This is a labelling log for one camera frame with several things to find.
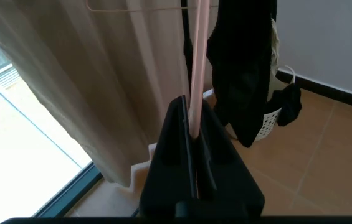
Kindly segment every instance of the bright outdoor ground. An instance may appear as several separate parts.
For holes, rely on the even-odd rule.
[[[91,161],[22,80],[7,91],[16,105],[81,167]],[[0,222],[33,215],[80,171],[0,97]]]

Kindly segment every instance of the baseboard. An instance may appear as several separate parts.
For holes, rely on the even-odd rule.
[[[290,83],[292,80],[292,75],[283,71],[278,71],[277,78],[285,83]],[[304,90],[308,90],[352,106],[352,93],[332,88],[298,76],[296,76],[295,83]]]

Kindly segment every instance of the beige curtain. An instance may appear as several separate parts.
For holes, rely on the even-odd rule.
[[[0,47],[104,177],[128,186],[131,165],[148,160],[169,102],[188,95],[181,11],[92,13],[85,3],[0,1]],[[90,0],[94,9],[178,6]],[[212,28],[215,21],[212,14]]]

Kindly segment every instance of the tile floor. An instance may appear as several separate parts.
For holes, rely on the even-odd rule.
[[[251,148],[233,140],[265,195],[263,215],[352,215],[352,106],[305,90],[302,105],[296,121]],[[132,213],[105,206],[109,183],[95,189],[70,216]]]

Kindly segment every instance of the white wall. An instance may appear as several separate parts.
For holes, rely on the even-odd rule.
[[[280,64],[352,92],[352,0],[278,0]]]

